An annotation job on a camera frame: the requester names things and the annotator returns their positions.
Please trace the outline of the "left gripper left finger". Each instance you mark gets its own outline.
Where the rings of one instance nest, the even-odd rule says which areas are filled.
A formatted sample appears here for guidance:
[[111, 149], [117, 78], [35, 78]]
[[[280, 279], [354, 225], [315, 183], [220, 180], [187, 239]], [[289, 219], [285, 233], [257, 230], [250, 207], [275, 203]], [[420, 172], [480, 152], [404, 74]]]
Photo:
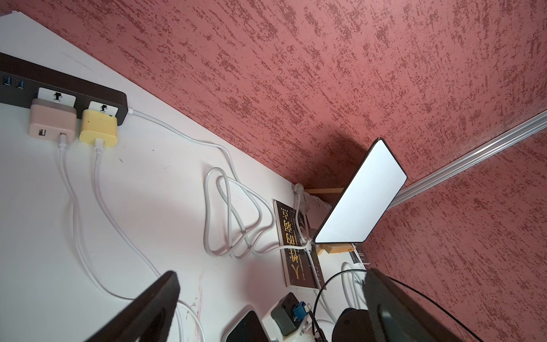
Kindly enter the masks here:
[[177, 273], [165, 272], [89, 341], [166, 341], [180, 287]]

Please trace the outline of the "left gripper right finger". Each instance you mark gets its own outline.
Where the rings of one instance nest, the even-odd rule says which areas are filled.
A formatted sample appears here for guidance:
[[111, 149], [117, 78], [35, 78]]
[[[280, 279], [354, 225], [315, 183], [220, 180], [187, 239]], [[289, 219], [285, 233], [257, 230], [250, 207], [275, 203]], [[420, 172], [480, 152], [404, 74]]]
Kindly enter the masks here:
[[377, 341], [461, 341], [377, 269], [367, 270], [364, 294]]

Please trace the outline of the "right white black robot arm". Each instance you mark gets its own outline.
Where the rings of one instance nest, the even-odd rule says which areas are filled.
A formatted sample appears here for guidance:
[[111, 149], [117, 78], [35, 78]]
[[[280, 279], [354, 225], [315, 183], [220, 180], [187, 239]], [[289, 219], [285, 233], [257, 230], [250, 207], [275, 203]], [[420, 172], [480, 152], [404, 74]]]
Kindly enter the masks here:
[[345, 309], [334, 326], [331, 340], [332, 342], [375, 341], [368, 310]]

